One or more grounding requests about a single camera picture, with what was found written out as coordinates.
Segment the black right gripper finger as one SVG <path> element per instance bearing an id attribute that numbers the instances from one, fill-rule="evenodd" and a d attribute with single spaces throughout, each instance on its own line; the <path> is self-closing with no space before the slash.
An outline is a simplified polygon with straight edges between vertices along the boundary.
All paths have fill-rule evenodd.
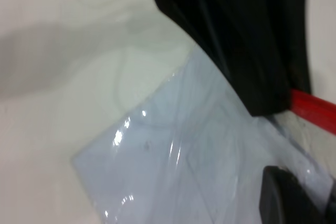
<path id="1" fill-rule="evenodd" d="M 329 196 L 327 209 L 320 212 L 293 173 L 266 166 L 259 213 L 262 223 L 335 223 L 335 196 Z"/>

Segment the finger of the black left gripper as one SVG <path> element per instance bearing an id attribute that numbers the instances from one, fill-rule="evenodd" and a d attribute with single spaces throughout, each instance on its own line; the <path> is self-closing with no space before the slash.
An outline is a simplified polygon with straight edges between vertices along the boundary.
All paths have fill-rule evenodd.
<path id="1" fill-rule="evenodd" d="M 311 93 L 306 40 L 306 0 L 288 0 L 290 21 L 290 74 L 295 89 Z"/>
<path id="2" fill-rule="evenodd" d="M 266 0 L 154 0 L 210 57 L 252 116 L 290 107 Z"/>

